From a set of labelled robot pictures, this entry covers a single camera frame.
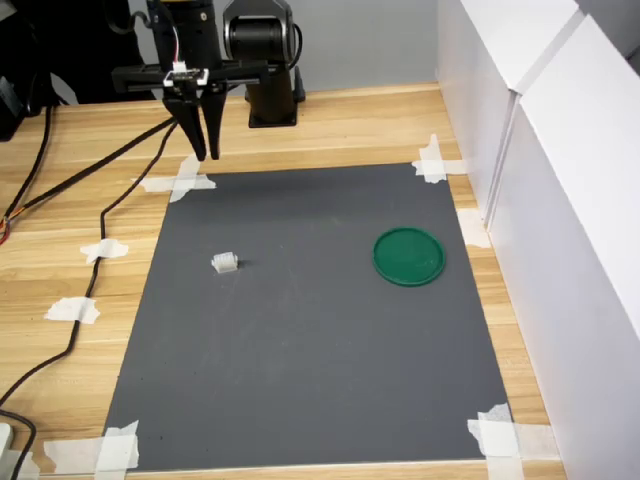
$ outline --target black equipment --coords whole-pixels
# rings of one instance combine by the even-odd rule
[[[162,88],[164,105],[178,121],[200,161],[207,147],[200,124],[202,107],[211,157],[220,157],[220,125],[230,89],[247,85],[249,126],[297,124],[305,100],[296,63],[302,32],[284,0],[233,0],[225,9],[223,60],[212,0],[147,0],[160,65],[121,67],[113,72],[118,92]],[[295,73],[292,90],[290,71]]]

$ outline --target gray wall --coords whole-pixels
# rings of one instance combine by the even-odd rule
[[[229,0],[214,0],[218,30]],[[437,0],[289,0],[304,33],[300,60],[309,91],[434,82]],[[144,10],[145,0],[129,0]],[[137,25],[145,62],[157,61],[153,36]]]

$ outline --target wire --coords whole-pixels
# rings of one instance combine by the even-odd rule
[[[13,412],[7,412],[6,410],[0,410],[0,416],[17,420],[18,422],[22,423],[29,429],[29,439],[27,440],[25,448],[22,449],[22,452],[20,452],[20,456],[16,461],[17,468],[14,468],[13,473],[11,474],[11,480],[17,480],[18,475],[20,474],[20,468],[22,468],[22,464],[24,463],[24,459],[27,457],[27,453],[29,453],[29,450],[31,450],[31,447],[33,446],[33,442],[36,439],[36,426],[28,418],[22,417]]]
[[[11,215],[11,213],[18,206],[18,204],[20,203],[20,200],[22,200],[22,197],[24,196],[28,188],[31,186],[31,183],[33,183],[33,180],[35,179],[36,174],[40,170],[40,166],[42,165],[42,161],[44,160],[44,154],[47,150],[47,144],[49,143],[52,117],[53,117],[53,107],[48,106],[45,125],[44,125],[44,135],[42,136],[42,142],[40,143],[40,150],[38,150],[38,155],[36,155],[36,161],[33,163],[33,167],[31,167],[31,171],[29,172],[29,175],[27,175],[27,178],[25,179],[24,183],[20,187],[20,190],[18,190],[18,193],[16,194],[15,198],[9,205],[9,208],[7,208],[7,211],[4,213],[4,218],[9,217],[9,215]]]
[[[296,31],[296,34],[298,35],[298,47],[296,49],[296,56],[294,57],[293,61],[289,64],[289,67],[288,67],[289,70],[293,70],[295,66],[298,64],[298,62],[300,61],[300,57],[302,56],[302,45],[304,43],[304,39],[302,37],[302,29],[300,28],[300,26],[297,23],[294,23],[293,28]]]
[[[164,135],[164,137],[162,139],[162,142],[160,143],[160,148],[158,149],[158,153],[153,158],[153,160],[151,160],[151,162],[149,162],[149,165],[147,165],[147,167],[142,171],[142,173],[136,179],[136,181],[133,182],[133,184],[129,188],[127,188],[122,195],[120,195],[111,205],[109,205],[107,208],[102,210],[102,212],[100,213],[100,239],[101,240],[105,240],[107,238],[107,227],[106,227],[106,216],[107,216],[107,214],[111,210],[113,210],[115,207],[117,207],[120,203],[122,203],[122,201],[125,198],[127,198],[129,196],[129,194],[131,192],[133,192],[133,190],[142,182],[142,180],[144,180],[144,178],[151,171],[151,169],[154,167],[154,165],[156,163],[158,163],[158,160],[160,160],[160,158],[162,157],[162,154],[164,153],[164,149],[165,149],[165,147],[167,145],[167,142],[169,141],[169,137],[171,136],[171,134],[173,133],[173,131],[176,129],[177,126],[178,126],[177,122],[175,122],[175,121],[171,122],[171,127],[169,128],[169,130],[167,130],[167,133],[165,133],[165,135]],[[93,293],[93,289],[95,287],[96,280],[98,278],[98,271],[100,270],[100,264],[102,263],[102,259],[103,259],[103,257],[98,257],[96,259],[95,263],[93,264],[93,270],[91,272],[91,279],[89,280],[89,286],[87,287],[87,291],[85,293],[85,297],[87,297],[87,298],[91,298],[91,295]],[[20,388],[20,386],[24,382],[26,382],[32,375],[34,375],[35,373],[39,372],[43,368],[51,365],[52,363],[55,363],[58,360],[70,355],[71,352],[73,351],[74,347],[75,347],[79,331],[80,331],[80,318],[77,318],[73,322],[73,328],[71,329],[71,335],[69,337],[69,343],[67,344],[67,348],[65,348],[64,351],[60,352],[59,354],[54,355],[53,357],[49,358],[48,360],[45,360],[44,362],[40,363],[39,365],[36,365],[31,370],[29,370],[27,373],[25,373],[22,377],[20,377],[18,379],[18,381],[16,381],[11,386],[11,388],[9,388],[9,390],[7,390],[7,392],[2,396],[2,398],[0,398],[0,407],[2,407],[2,405],[4,405],[4,403],[9,399],[9,397],[11,395],[13,395],[13,393],[18,388]],[[37,430],[36,430],[36,426],[30,420],[28,420],[27,418],[21,417],[20,415],[17,415],[15,413],[11,413],[11,412],[7,412],[7,411],[4,411],[4,410],[0,410],[0,415],[4,415],[6,417],[13,418],[15,420],[18,420],[19,422],[22,422],[24,425],[27,425],[27,427],[29,427],[29,430],[31,432],[29,434],[29,440],[27,441],[27,444],[23,448],[22,453],[20,454],[20,457],[18,458],[18,461],[16,462],[16,465],[15,465],[15,467],[13,469],[13,474],[11,475],[11,480],[16,480],[18,478],[19,473],[20,473],[20,469],[22,468],[22,464],[24,462],[24,459],[26,458],[27,453],[29,452],[29,450],[33,446],[33,442],[35,440],[35,437],[36,437],[36,434],[37,434]]]
[[[5,215],[5,218],[7,218],[7,220],[9,222],[11,222],[15,218],[17,218],[19,215],[21,215],[25,210],[27,210],[27,209],[29,209],[29,208],[31,208],[31,207],[33,207],[33,206],[45,201],[45,200],[53,198],[54,196],[58,195],[59,193],[62,193],[63,191],[67,190],[69,187],[71,187],[71,186],[75,185],[76,183],[78,183],[80,180],[85,179],[86,177],[88,177],[92,173],[95,173],[98,170],[100,170],[101,168],[107,166],[108,164],[113,162],[115,159],[117,159],[118,157],[120,157],[121,155],[126,153],[127,151],[131,150],[133,147],[135,147],[138,144],[140,144],[140,143],[144,142],[145,140],[147,140],[149,137],[155,135],[156,133],[160,132],[161,130],[164,130],[169,125],[171,125],[173,122],[174,122],[173,118],[169,118],[169,119],[165,120],[164,122],[156,125],[155,127],[150,128],[149,130],[144,132],[142,135],[137,136],[136,138],[134,138],[133,140],[128,142],[126,145],[120,147],[115,152],[113,152],[113,153],[107,155],[106,157],[104,157],[102,160],[99,160],[96,163],[94,163],[93,165],[90,165],[89,167],[85,168],[84,170],[81,170],[80,172],[76,173],[75,175],[73,175],[72,177],[68,178],[64,182],[62,182],[62,183],[56,185],[55,187],[47,190],[42,195],[38,195],[33,200],[29,200],[27,203],[24,204],[24,206],[22,208],[19,208],[15,212],[12,212],[10,214]]]
[[[173,61],[177,62],[180,60],[180,39],[178,37],[178,29],[173,27],[173,35],[176,38],[176,53],[173,55]]]
[[[0,237],[0,245],[9,240],[9,234],[11,233],[11,222],[8,219],[3,219],[2,225],[4,226],[4,230],[2,231],[2,236]]]
[[[171,12],[167,8],[167,6],[162,2],[162,0],[154,0],[154,3],[158,11],[162,13],[162,16],[167,19],[167,21],[171,25],[171,28],[173,29],[173,35],[176,39],[176,51],[175,51],[175,55],[173,56],[174,58],[173,61],[178,62],[183,58],[182,49],[180,47],[180,40],[178,37],[178,26],[176,25],[176,22],[173,19],[173,15],[171,15]]]
[[[113,33],[117,33],[118,35],[128,35],[135,31],[136,26],[136,18],[142,20],[142,23],[146,28],[151,28],[151,22],[149,21],[149,17],[147,14],[141,11],[133,12],[129,17],[129,23],[127,23],[126,28],[121,28],[115,24],[115,22],[111,19],[111,15],[109,15],[109,11],[107,10],[107,0],[102,0],[102,11],[104,13],[104,18],[107,21],[107,25],[109,29]]]

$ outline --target black cable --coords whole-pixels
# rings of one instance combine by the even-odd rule
[[[149,21],[149,17],[147,14],[141,11],[133,12],[129,17],[129,23],[126,28],[119,27],[115,24],[115,22],[111,19],[111,15],[109,15],[109,11],[107,10],[107,0],[102,0],[102,12],[104,13],[104,18],[107,21],[107,25],[109,29],[113,33],[117,33],[118,35],[128,35],[135,31],[136,26],[136,18],[142,20],[142,23],[146,28],[151,28],[151,21]]]
[[[63,192],[67,188],[69,188],[72,185],[75,185],[76,183],[78,183],[80,180],[83,180],[83,179],[87,178],[89,175],[91,175],[92,173],[100,170],[102,167],[105,167],[106,165],[109,165],[111,162],[113,162],[119,156],[121,156],[124,153],[128,152],[133,147],[135,147],[138,144],[144,142],[146,139],[148,139],[149,137],[155,135],[159,131],[164,130],[169,125],[171,125],[173,122],[174,122],[173,118],[169,118],[169,119],[165,120],[164,122],[156,125],[155,127],[150,128],[149,130],[144,132],[142,135],[137,136],[136,138],[131,140],[126,145],[123,145],[122,147],[120,147],[115,152],[113,152],[113,153],[107,155],[106,157],[104,157],[102,160],[99,160],[98,162],[94,163],[93,165],[91,165],[91,166],[85,168],[84,170],[76,173],[72,177],[68,178],[67,180],[65,180],[64,182],[60,183],[59,185],[56,185],[55,187],[47,190],[42,195],[37,196],[33,200],[29,200],[27,203],[25,203],[24,208],[25,209],[30,208],[30,207],[42,202],[43,200],[46,200],[48,198],[51,198],[51,197]]]
[[[136,179],[135,182],[133,182],[133,184],[127,188],[127,190],[125,190],[125,192],[120,195],[120,197],[118,197],[111,205],[109,205],[107,208],[105,208],[104,210],[102,210],[102,212],[100,213],[100,239],[101,240],[105,240],[107,238],[107,228],[106,228],[106,221],[105,218],[107,216],[107,214],[113,210],[115,207],[117,207],[125,198],[127,198],[129,196],[129,194],[142,182],[142,180],[144,180],[144,177],[147,176],[147,174],[149,173],[149,171],[151,171],[151,169],[154,167],[154,165],[156,163],[158,163],[158,160],[160,160],[160,158],[162,157],[162,154],[164,153],[164,149],[167,145],[167,141],[169,140],[169,137],[171,136],[171,134],[173,133],[173,131],[176,129],[176,127],[178,126],[177,122],[172,121],[171,122],[171,127],[169,128],[169,130],[167,130],[167,133],[165,134],[164,138],[162,139],[162,142],[160,143],[160,148],[158,149],[158,153],[156,154],[156,156],[153,158],[153,160],[151,160],[151,162],[149,162],[149,165],[147,165],[147,167],[142,171],[142,173],[140,174],[140,176]],[[93,264],[93,270],[91,273],[91,280],[89,281],[89,286],[87,287],[87,291],[85,292],[85,297],[86,298],[91,298],[91,294],[93,293],[93,289],[95,287],[96,284],[96,280],[98,278],[98,271],[100,269],[100,264],[102,263],[102,258],[103,257],[98,257],[96,258],[95,263]],[[71,335],[69,337],[69,343],[67,344],[67,348],[64,349],[64,351],[60,352],[57,355],[54,355],[53,357],[51,357],[48,360],[45,360],[44,362],[40,363],[39,365],[36,365],[35,367],[33,367],[31,370],[29,370],[27,373],[25,373],[22,377],[20,377],[20,379],[18,379],[18,381],[16,383],[14,383],[11,388],[9,390],[7,390],[7,392],[2,396],[2,398],[0,398],[0,407],[2,407],[2,405],[4,405],[4,403],[7,401],[7,399],[25,382],[27,381],[32,375],[34,375],[35,373],[39,372],[40,370],[42,370],[43,368],[47,367],[48,365],[51,365],[52,363],[55,363],[56,361],[66,357],[67,355],[71,354],[71,352],[73,351],[75,344],[76,344],[76,339],[78,338],[78,332],[80,331],[80,318],[77,318],[74,322],[73,322],[73,328],[71,329]],[[27,453],[29,452],[29,450],[31,449],[31,447],[33,446],[33,442],[35,440],[36,437],[36,426],[27,418],[21,417],[15,413],[11,413],[11,412],[6,412],[3,410],[0,410],[0,415],[4,415],[6,417],[9,418],[13,418],[15,420],[18,420],[20,422],[22,422],[23,424],[27,425],[29,427],[30,430],[30,435],[29,435],[29,440],[27,441],[27,444],[25,445],[24,449],[22,450],[22,453],[20,454],[20,457],[18,458],[18,461],[16,462],[16,465],[13,469],[13,474],[11,475],[11,480],[16,480],[18,478],[18,475],[20,474],[20,469],[22,468],[22,464],[24,462],[24,459],[27,456]]]
[[[36,174],[40,170],[40,166],[42,165],[42,161],[44,160],[44,154],[47,150],[47,144],[49,143],[49,135],[51,134],[52,117],[53,117],[53,107],[48,106],[45,124],[44,124],[44,135],[42,136],[42,142],[40,143],[40,150],[38,150],[38,155],[36,155],[36,161],[33,163],[33,167],[31,167],[31,171],[29,172],[29,175],[27,175],[27,178],[22,184],[22,187],[20,187],[20,190],[18,190],[18,193],[13,199],[13,202],[11,202],[11,204],[9,205],[9,208],[7,208],[7,211],[4,213],[4,218],[8,217],[9,215],[11,215],[11,213],[13,213],[13,211],[16,209],[16,207],[20,203],[20,200],[22,200],[22,197],[31,186],[31,183],[36,177]]]
[[[304,39],[302,38],[302,29],[300,28],[300,26],[297,23],[294,23],[293,28],[296,31],[296,34],[298,35],[298,48],[296,50],[295,58],[289,64],[289,67],[288,67],[289,70],[293,70],[295,66],[298,64],[298,62],[300,61],[300,57],[302,56],[302,45],[304,43]]]
[[[19,467],[18,468],[14,468],[13,469],[13,473],[11,474],[11,479],[10,480],[17,480],[18,479],[18,475],[20,474],[20,469],[22,468],[22,464],[24,463],[24,459],[27,457],[27,454],[29,453],[29,450],[31,450],[31,447],[33,446],[33,442],[36,439],[36,426],[28,418],[22,417],[22,416],[20,416],[20,415],[18,415],[16,413],[13,413],[13,412],[7,412],[5,410],[0,410],[0,416],[7,417],[7,418],[12,418],[14,420],[17,420],[18,422],[22,423],[23,425],[26,425],[27,428],[29,429],[29,439],[27,440],[27,443],[26,443],[25,447],[22,449],[22,452],[20,452],[20,456],[18,457],[18,460],[16,461],[16,467],[18,465],[19,465]]]

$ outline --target red wire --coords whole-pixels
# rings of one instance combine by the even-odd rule
[[[0,245],[6,242],[9,239],[9,235],[11,234],[11,224],[6,222],[4,227],[4,232],[2,233],[2,237],[0,238]]]

